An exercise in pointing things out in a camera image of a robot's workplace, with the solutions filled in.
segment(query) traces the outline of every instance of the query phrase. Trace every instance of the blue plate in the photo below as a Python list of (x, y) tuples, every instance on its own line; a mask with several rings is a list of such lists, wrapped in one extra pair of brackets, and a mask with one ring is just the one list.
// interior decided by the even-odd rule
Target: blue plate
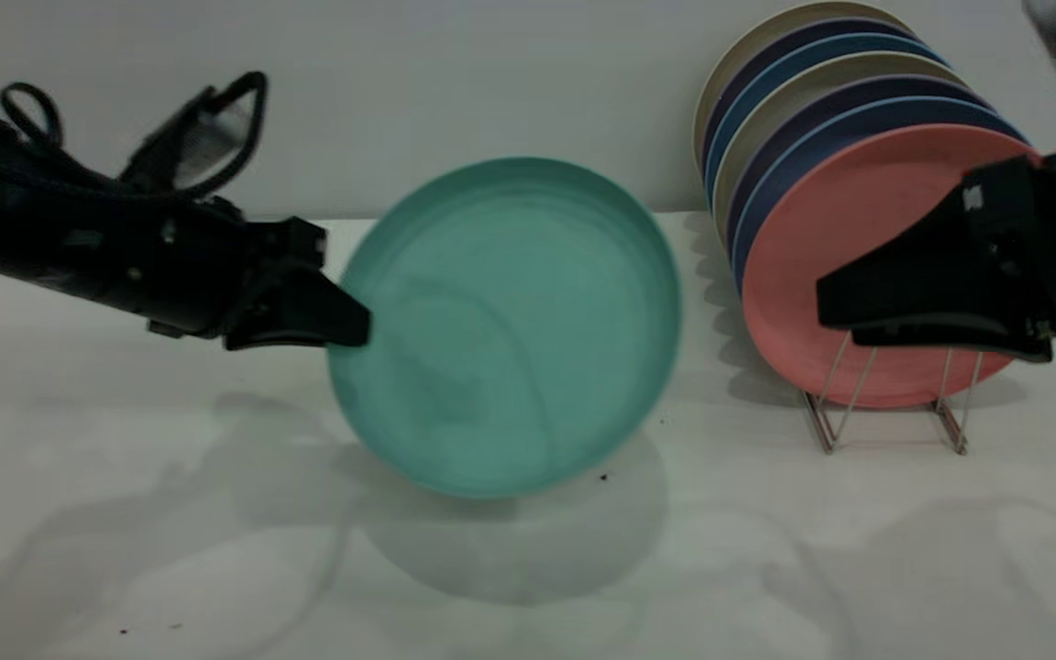
[(940, 59), (939, 55), (936, 55), (921, 42), (914, 41), (913, 38), (894, 37), (889, 34), (843, 34), (838, 37), (823, 38), (821, 41), (804, 45), (802, 49), (785, 55), (784, 58), (777, 59), (747, 84), (744, 91), (736, 97), (736, 101), (725, 109), (724, 118), (720, 120), (715, 134), (709, 134), (712, 135), (712, 147), (709, 149), (706, 166), (704, 167), (708, 208), (715, 210), (712, 200), (715, 191), (712, 188), (716, 181), (716, 170), (719, 168), (720, 158), (724, 157), (729, 143), (733, 140), (740, 125), (744, 124), (749, 113), (760, 105), (760, 100), (766, 99), (768, 94), (774, 92), (776, 88), (788, 82), (800, 72), (809, 70), (810, 67), (816, 67), (816, 64), (840, 58), (843, 55), (869, 51), (910, 53), (943, 63), (943, 59)]
[(747, 83), (752, 82), (755, 76), (760, 75), (760, 72), (771, 67), (777, 59), (800, 49), (802, 45), (809, 45), (809, 43), (822, 40), (822, 38), (836, 37), (838, 34), (892, 34), (895, 37), (914, 40), (912, 34), (900, 29), (900, 26), (875, 20), (875, 18), (830, 18), (830, 20), (802, 26), (802, 29), (777, 38), (766, 49), (755, 54), (740, 68), (740, 71), (736, 72), (736, 75), (728, 81), (728, 84), (719, 93), (715, 105), (712, 105), (712, 115), (708, 118), (708, 130), (703, 133), (705, 145), (703, 146), (703, 155), (699, 158), (699, 170), (703, 171), (708, 150), (712, 147), (712, 138), (716, 135), (720, 120), (724, 118), (724, 112), (733, 105), (736, 96), (747, 87)]
[(572, 164), (498, 159), (425, 185), (341, 287), (373, 312), (367, 346), (328, 350), (344, 417), (379, 458), (454, 496), (518, 496), (595, 467), (675, 364), (666, 241)]
[(724, 244), (729, 253), (731, 253), (731, 247), (736, 240), (737, 216), (744, 209), (744, 204), (751, 195), (752, 189), (785, 150), (795, 145), (797, 139), (807, 135), (811, 130), (822, 126), (830, 118), (847, 112), (847, 110), (862, 108), (875, 100), (901, 99), (901, 97), (906, 96), (940, 96), (943, 99), (966, 100), (969, 103), (980, 106), (980, 108), (993, 110), (992, 106), (977, 96), (970, 89), (926, 75), (880, 76), (880, 78), (859, 80), (847, 84), (847, 87), (835, 89), (821, 99), (802, 108), (800, 112), (797, 112), (776, 129), (752, 155), (751, 162), (747, 164), (744, 169), (744, 174), (740, 175), (736, 188), (733, 189), (729, 209), (727, 209), (728, 213), (720, 214), (720, 218), (725, 218)]
[(744, 291), (744, 266), (755, 234), (776, 202), (814, 167), (846, 147), (889, 130), (927, 124), (955, 124), (995, 130), (1025, 143), (1025, 138), (997, 114), (966, 100), (931, 96), (875, 100), (848, 110), (811, 130), (785, 150), (755, 186), (739, 214), (733, 244), (733, 275), (740, 295)]

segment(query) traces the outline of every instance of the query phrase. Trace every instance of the white table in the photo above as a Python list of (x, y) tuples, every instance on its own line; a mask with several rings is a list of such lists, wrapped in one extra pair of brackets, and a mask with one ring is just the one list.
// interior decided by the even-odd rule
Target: white table
[[(1056, 362), (981, 385), (968, 456), (900, 413), (823, 455), (708, 218), (661, 222), (665, 398), (515, 503), (393, 475), (319, 351), (171, 341), (0, 277), (0, 660), (1056, 659)], [(370, 222), (326, 226), (337, 271)]]

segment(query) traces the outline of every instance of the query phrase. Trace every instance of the teal plate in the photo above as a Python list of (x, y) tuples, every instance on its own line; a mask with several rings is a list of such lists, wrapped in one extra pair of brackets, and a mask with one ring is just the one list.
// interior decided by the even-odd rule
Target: teal plate
[(645, 206), (573, 164), (496, 159), (423, 185), (340, 285), (373, 312), (367, 346), (328, 347), (344, 417), (453, 496), (518, 496), (593, 468), (675, 364), (666, 241)]

